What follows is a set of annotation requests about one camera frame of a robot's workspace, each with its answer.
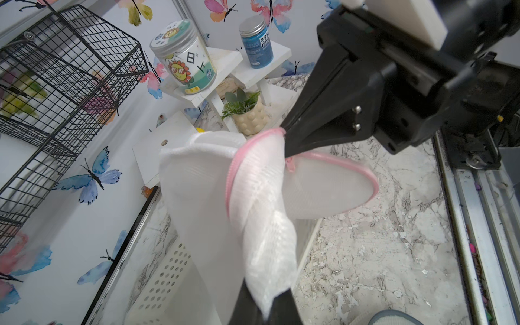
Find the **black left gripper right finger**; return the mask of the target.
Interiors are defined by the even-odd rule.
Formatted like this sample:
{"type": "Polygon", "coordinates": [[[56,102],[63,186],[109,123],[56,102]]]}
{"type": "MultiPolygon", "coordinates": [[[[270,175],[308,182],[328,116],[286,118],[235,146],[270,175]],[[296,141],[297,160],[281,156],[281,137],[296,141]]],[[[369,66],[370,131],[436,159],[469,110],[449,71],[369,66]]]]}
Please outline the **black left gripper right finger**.
{"type": "Polygon", "coordinates": [[[291,289],[277,296],[268,318],[269,325],[302,325],[291,289]]]}

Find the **white mesh laundry bag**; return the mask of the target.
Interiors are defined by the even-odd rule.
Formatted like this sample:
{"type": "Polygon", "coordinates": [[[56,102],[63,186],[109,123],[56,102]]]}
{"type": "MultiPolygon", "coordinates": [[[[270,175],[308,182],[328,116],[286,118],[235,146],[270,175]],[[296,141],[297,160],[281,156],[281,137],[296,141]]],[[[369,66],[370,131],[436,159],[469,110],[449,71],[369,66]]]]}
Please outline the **white mesh laundry bag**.
{"type": "Polygon", "coordinates": [[[365,312],[358,315],[350,325],[423,325],[416,318],[398,310],[365,312]]]}

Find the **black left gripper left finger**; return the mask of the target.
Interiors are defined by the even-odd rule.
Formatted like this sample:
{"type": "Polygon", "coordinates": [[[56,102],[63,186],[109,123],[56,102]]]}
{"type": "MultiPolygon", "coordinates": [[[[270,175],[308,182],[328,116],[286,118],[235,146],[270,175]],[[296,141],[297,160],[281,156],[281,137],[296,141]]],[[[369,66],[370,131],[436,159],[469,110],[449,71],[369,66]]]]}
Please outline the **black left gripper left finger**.
{"type": "Polygon", "coordinates": [[[264,318],[256,302],[251,296],[246,282],[242,282],[238,299],[234,311],[228,322],[229,325],[264,325],[267,320],[264,318]]]}

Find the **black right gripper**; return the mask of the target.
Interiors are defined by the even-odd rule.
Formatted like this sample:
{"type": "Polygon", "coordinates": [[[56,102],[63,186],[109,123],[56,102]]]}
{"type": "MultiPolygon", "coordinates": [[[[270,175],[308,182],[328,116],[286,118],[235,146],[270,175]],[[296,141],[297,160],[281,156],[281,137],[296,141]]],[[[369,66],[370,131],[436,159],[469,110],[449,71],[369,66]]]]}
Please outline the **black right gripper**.
{"type": "Polygon", "coordinates": [[[430,138],[459,110],[483,53],[519,30],[518,4],[435,4],[441,48],[365,9],[318,26],[322,54],[281,127],[285,156],[375,137],[390,153],[430,138]]]}

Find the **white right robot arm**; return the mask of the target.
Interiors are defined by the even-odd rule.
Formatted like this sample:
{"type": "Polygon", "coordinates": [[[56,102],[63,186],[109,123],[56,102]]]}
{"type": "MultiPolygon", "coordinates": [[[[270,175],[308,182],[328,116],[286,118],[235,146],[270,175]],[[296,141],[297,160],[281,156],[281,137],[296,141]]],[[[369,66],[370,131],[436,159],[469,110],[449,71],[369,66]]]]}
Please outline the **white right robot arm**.
{"type": "Polygon", "coordinates": [[[519,30],[518,1],[342,1],[282,122],[285,155],[376,138],[418,146],[460,108],[483,52],[519,30]]]}

